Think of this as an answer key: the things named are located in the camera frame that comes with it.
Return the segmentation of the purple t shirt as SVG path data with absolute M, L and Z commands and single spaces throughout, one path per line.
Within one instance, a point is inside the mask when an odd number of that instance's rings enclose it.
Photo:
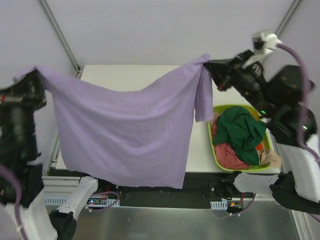
M 69 171 L 124 187 L 183 187 L 194 122 L 214 117 L 207 53 L 137 91 L 35 66 L 53 98 Z

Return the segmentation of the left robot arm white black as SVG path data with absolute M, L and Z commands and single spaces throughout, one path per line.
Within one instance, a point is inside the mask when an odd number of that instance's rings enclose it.
M 45 206 L 43 166 L 39 157 L 34 112 L 47 103 L 38 70 L 24 74 L 0 91 L 0 203 L 23 240 L 71 240 L 88 199 L 102 194 L 106 183 L 85 176 L 56 210 Z

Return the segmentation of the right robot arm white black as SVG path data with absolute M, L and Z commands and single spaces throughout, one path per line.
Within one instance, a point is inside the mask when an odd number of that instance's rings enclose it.
M 319 155 L 307 146 L 318 132 L 314 114 L 307 108 L 308 93 L 314 88 L 302 59 L 287 46 L 296 65 L 285 65 L 269 81 L 254 72 L 259 65 L 247 50 L 235 58 L 210 60 L 204 64 L 219 91 L 235 88 L 261 115 L 276 142 L 288 147 L 291 171 L 279 174 L 266 185 L 283 207 L 308 214 L 320 212 Z

